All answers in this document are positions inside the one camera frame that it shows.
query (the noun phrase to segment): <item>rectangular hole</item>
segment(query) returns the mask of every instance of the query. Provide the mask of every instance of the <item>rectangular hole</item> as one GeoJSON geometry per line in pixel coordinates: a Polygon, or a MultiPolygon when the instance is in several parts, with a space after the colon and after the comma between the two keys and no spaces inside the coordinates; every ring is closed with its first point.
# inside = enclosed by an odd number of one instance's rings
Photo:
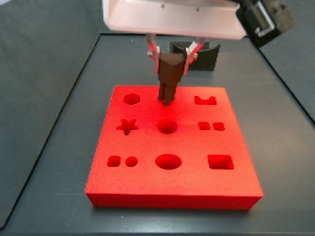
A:
{"type": "Polygon", "coordinates": [[[199,130],[211,130],[211,124],[209,122],[198,123],[199,130]]]}
{"type": "Polygon", "coordinates": [[[111,156],[107,161],[108,167],[118,167],[120,165],[120,156],[111,156]]]}
{"type": "Polygon", "coordinates": [[[213,123],[213,128],[217,131],[225,131],[226,130],[225,124],[222,122],[213,123]]]}
{"type": "Polygon", "coordinates": [[[209,155],[210,168],[214,170],[234,170],[230,155],[209,155]]]}

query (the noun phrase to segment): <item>circular hole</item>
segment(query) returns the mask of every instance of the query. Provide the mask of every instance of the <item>circular hole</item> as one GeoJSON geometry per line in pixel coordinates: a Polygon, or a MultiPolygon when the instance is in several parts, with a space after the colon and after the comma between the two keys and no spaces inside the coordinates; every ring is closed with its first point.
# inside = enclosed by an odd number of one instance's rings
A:
{"type": "Polygon", "coordinates": [[[163,134],[170,135],[178,130],[178,123],[171,119],[163,119],[156,124],[156,127],[163,134]]]}
{"type": "Polygon", "coordinates": [[[173,154],[165,154],[155,160],[155,164],[165,170],[174,170],[181,167],[182,159],[173,154]]]}
{"type": "Polygon", "coordinates": [[[138,164],[138,158],[136,157],[130,157],[126,159],[126,165],[128,167],[134,167],[138,164]]]}
{"type": "Polygon", "coordinates": [[[123,97],[123,102],[130,105],[135,105],[140,102],[140,96],[135,93],[131,93],[123,97]]]}

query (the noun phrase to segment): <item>square hole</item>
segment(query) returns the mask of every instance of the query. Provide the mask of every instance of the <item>square hole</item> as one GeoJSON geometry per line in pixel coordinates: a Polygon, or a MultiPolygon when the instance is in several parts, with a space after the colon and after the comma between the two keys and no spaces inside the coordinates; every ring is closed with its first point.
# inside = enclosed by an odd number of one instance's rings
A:
{"type": "Polygon", "coordinates": [[[213,128],[217,131],[225,131],[226,130],[225,124],[222,122],[213,123],[213,128]]]}
{"type": "Polygon", "coordinates": [[[209,122],[199,122],[198,126],[199,130],[211,130],[211,124],[209,122]]]}
{"type": "Polygon", "coordinates": [[[210,168],[215,170],[234,170],[230,155],[209,155],[210,168]]]}
{"type": "Polygon", "coordinates": [[[120,156],[111,156],[107,161],[108,167],[118,167],[120,165],[120,156]]]}

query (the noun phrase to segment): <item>red foam block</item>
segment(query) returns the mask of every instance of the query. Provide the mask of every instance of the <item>red foam block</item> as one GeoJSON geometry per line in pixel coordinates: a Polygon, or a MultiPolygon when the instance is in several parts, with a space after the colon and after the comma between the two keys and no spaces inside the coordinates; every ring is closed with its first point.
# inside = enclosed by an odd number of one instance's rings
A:
{"type": "Polygon", "coordinates": [[[250,209],[263,193],[223,88],[115,88],[87,180],[95,207],[250,209]]]}

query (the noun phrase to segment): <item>star-shaped hole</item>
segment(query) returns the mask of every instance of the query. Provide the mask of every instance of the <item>star-shaped hole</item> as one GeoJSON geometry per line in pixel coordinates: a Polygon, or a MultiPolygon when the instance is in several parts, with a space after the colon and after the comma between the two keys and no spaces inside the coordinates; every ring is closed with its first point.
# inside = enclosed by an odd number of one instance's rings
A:
{"type": "Polygon", "coordinates": [[[131,121],[122,119],[122,125],[116,127],[118,130],[123,130],[123,134],[128,135],[132,130],[138,130],[139,127],[135,125],[136,120],[132,119],[131,121]]]}

